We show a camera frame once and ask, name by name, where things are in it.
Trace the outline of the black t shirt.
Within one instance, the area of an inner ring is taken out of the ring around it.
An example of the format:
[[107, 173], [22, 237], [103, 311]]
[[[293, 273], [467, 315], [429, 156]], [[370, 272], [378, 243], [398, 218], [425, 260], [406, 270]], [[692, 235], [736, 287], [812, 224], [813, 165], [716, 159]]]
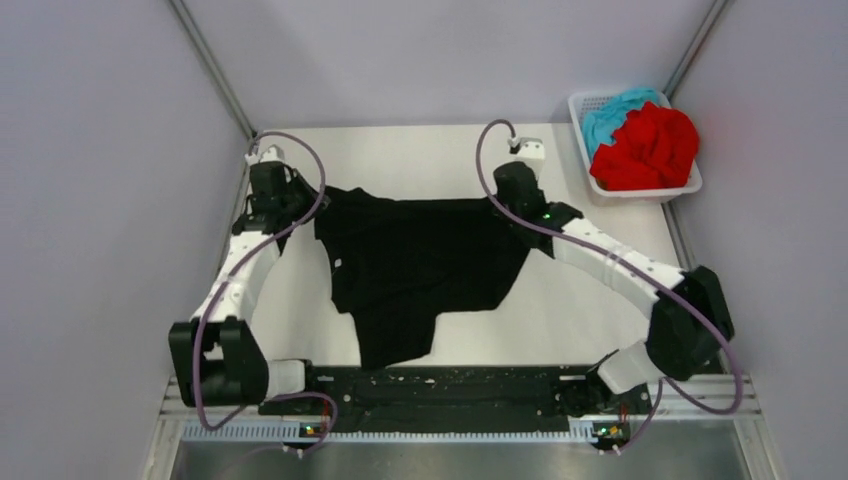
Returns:
[[364, 370], [429, 354], [443, 313], [496, 309], [530, 252], [486, 198], [392, 200], [336, 187], [326, 195], [314, 236]]

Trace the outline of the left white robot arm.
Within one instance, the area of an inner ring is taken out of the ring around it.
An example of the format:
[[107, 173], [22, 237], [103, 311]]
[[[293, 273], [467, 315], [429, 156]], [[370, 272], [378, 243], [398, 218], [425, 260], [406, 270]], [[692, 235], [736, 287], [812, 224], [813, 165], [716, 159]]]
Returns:
[[304, 360], [269, 361], [250, 324], [259, 295], [296, 221], [311, 219], [318, 197], [272, 145], [247, 157], [245, 207], [231, 227], [221, 270], [191, 319], [176, 322], [168, 345], [180, 398], [188, 407], [259, 405], [282, 394], [297, 413], [319, 404], [320, 386]]

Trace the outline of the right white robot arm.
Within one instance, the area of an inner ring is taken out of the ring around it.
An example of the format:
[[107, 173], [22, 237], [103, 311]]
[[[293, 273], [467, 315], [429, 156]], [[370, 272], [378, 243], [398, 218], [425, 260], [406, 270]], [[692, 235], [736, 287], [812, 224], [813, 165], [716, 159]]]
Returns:
[[682, 270], [656, 261], [604, 233], [574, 207], [547, 201], [538, 185], [545, 160], [541, 140], [512, 138], [508, 145], [512, 159], [494, 170], [494, 198], [515, 234], [530, 248], [590, 275], [649, 321], [645, 339], [593, 367], [586, 385], [589, 404], [612, 412], [638, 385], [690, 379], [735, 334], [717, 275], [704, 266]]

